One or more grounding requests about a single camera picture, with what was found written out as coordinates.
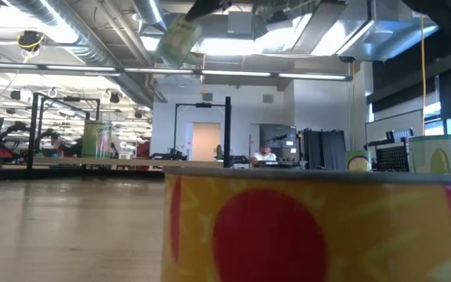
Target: silver duct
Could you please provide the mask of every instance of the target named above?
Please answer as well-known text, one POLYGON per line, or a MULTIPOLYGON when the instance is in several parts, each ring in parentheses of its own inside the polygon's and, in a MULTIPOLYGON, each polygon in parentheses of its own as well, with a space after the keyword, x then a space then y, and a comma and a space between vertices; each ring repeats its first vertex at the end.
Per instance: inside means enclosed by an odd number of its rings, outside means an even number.
POLYGON ((158 0, 132 0, 132 4, 143 23, 152 25, 161 31, 167 30, 158 0))
MULTIPOLYGON (((78 59, 92 66, 120 66, 121 63, 96 37, 90 27, 64 0, 3 0, 7 5, 40 20, 50 27, 46 32, 57 43, 74 43, 81 48, 69 48, 78 59)), ((108 78, 121 86, 135 103, 152 106, 153 97, 127 74, 108 78)))

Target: red circle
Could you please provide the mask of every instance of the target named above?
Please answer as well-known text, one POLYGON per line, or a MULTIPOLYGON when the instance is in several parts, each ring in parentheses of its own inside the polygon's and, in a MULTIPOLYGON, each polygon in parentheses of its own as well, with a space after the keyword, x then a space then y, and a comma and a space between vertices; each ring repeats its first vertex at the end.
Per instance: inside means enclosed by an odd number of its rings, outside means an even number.
POLYGON ((231 198, 213 231, 221 282, 324 281, 327 248, 307 208, 275 190, 231 198))

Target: doorway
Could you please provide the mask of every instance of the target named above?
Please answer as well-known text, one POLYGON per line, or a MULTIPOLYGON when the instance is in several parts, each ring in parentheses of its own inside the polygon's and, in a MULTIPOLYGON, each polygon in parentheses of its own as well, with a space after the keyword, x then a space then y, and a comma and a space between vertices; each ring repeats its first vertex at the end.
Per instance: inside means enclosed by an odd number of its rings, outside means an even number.
POLYGON ((193 161, 216 161, 217 145, 220 144, 219 123, 193 123, 193 161))

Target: person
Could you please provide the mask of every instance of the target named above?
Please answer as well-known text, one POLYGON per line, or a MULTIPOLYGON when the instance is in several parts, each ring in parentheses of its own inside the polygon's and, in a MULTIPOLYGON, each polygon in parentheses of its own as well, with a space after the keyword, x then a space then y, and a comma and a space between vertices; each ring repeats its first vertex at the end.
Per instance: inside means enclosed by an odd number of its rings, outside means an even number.
POLYGON ((271 153, 271 147, 269 145, 262 145, 260 150, 251 156, 251 163, 253 166, 255 166, 258 161, 276 161, 276 155, 271 153))

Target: sun pattern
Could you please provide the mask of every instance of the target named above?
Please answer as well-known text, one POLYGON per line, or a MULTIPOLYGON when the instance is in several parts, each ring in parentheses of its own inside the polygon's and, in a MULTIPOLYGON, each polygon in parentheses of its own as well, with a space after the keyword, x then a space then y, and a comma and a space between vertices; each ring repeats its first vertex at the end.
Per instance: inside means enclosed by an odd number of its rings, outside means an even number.
POLYGON ((167 175, 165 200, 163 282, 451 281, 442 186, 167 175))

